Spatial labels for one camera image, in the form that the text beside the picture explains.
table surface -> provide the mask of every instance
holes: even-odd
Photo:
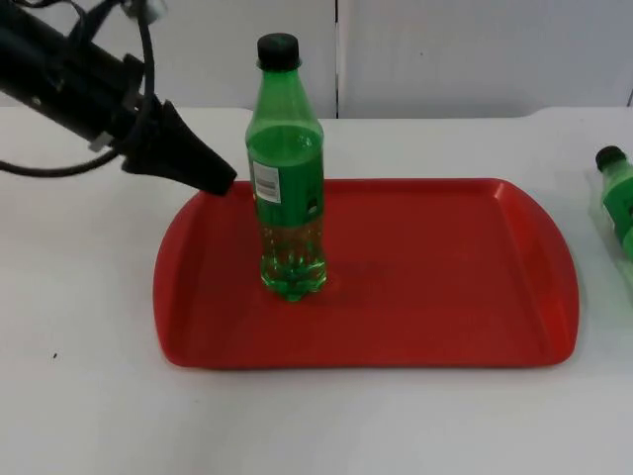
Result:
[[[250,113],[182,114],[245,178]],[[610,143],[633,151],[633,110],[322,123],[327,176],[494,176],[530,193],[575,258],[572,358],[529,370],[175,367],[155,335],[152,271],[193,190],[116,164],[52,181],[0,174],[0,472],[631,473],[633,271],[594,212],[593,157]],[[26,109],[0,109],[0,130],[3,160],[90,156]]]

bottle neck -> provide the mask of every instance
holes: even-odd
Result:
[[[618,178],[622,173],[629,171],[631,169],[631,165],[627,160],[618,160],[616,162],[611,163],[608,166],[605,166],[602,170],[602,175],[604,176],[604,182],[608,183],[616,178]]]
[[[253,121],[315,121],[299,70],[262,71]]]

cable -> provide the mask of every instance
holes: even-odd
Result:
[[[0,160],[0,171],[6,171],[13,173],[14,175],[29,176],[33,178],[63,178],[67,176],[74,176],[85,173],[90,170],[99,168],[112,160],[117,158],[121,153],[125,152],[127,148],[136,145],[141,139],[143,130],[151,114],[152,102],[154,97],[154,85],[155,85],[155,64],[154,64],[154,52],[151,44],[151,35],[149,33],[149,24],[146,17],[144,4],[146,0],[140,0],[142,5],[138,9],[138,32],[140,34],[140,42],[142,45],[142,56],[144,62],[144,96],[140,104],[140,111],[136,116],[136,120],[130,133],[122,141],[117,143],[111,150],[105,152],[101,156],[93,158],[92,160],[77,165],[71,165],[60,168],[31,168],[27,166],[16,165]],[[37,5],[47,4],[53,5],[55,3],[64,2],[73,4],[72,0],[41,0],[35,4],[27,2],[26,0],[14,0],[18,5],[25,5],[31,8],[44,8]]]
[[[85,30],[86,11],[79,5],[77,5],[73,0],[40,0],[38,2],[30,2],[28,0],[13,0],[13,3],[20,7],[30,8],[33,10],[41,10],[43,8],[48,8],[58,3],[65,3],[70,5],[72,8],[74,8],[75,12],[77,12],[77,16],[79,17],[77,20],[78,38],[74,39],[74,46],[77,47],[80,45],[80,40],[83,37],[83,32]]]

green plastic bottle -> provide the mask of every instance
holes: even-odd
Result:
[[[614,145],[599,151],[595,163],[604,178],[602,206],[624,252],[633,260],[633,166]]]
[[[261,278],[297,301],[326,278],[323,129],[299,77],[297,39],[266,35],[257,42],[257,53],[262,82],[246,147],[263,247]]]

plastic tray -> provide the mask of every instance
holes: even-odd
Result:
[[[328,281],[287,303],[259,280],[252,192],[195,196],[154,275],[167,358],[215,369],[540,366],[576,344],[579,294],[560,232],[496,179],[325,184]]]

